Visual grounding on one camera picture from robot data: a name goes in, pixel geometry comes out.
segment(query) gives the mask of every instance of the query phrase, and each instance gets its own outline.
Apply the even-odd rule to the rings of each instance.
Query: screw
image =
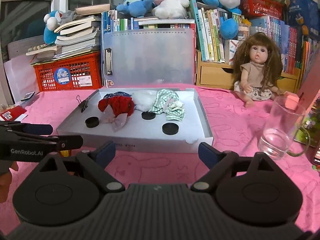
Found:
[[[193,187],[197,190],[206,190],[210,187],[210,185],[206,182],[199,181],[193,184]]]
[[[109,190],[119,190],[121,189],[122,185],[119,182],[109,182],[107,184],[107,189]]]

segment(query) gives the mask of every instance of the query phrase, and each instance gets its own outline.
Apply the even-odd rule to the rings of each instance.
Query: translucent bow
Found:
[[[114,132],[119,130],[125,125],[127,121],[128,114],[120,114],[117,117],[113,113],[112,107],[110,105],[103,111],[103,116],[100,118],[101,123],[111,123]]]

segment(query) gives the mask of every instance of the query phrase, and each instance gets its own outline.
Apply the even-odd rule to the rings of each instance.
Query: red packet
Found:
[[[6,109],[5,111],[0,113],[0,120],[1,121],[14,121],[20,115],[24,114],[26,109],[21,106],[15,106],[10,109]]]

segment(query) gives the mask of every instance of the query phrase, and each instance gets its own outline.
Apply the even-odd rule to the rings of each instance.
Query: black round disc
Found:
[[[178,133],[178,131],[179,131],[179,126],[173,122],[165,123],[162,126],[162,132],[167,135],[174,135]]]
[[[97,127],[99,125],[99,118],[95,116],[89,117],[85,120],[85,125],[88,128]]]
[[[41,172],[17,188],[12,199],[21,221],[60,226],[87,216],[99,203],[99,191],[90,181],[56,172]]]
[[[144,120],[152,120],[152,119],[155,119],[156,114],[151,112],[143,112],[141,113],[141,117]]]
[[[295,221],[302,205],[299,189],[274,171],[227,179],[218,185],[215,199],[228,216],[263,227]]]

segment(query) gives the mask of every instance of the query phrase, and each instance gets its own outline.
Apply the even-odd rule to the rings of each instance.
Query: green gingham fabric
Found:
[[[163,107],[168,100],[173,100],[173,102],[169,103],[167,106],[165,113],[167,114],[167,120],[176,120],[182,121],[184,118],[184,108],[183,103],[179,102],[179,96],[176,92],[169,89],[161,89],[157,92],[156,100],[153,102],[149,112],[155,114],[164,113]]]

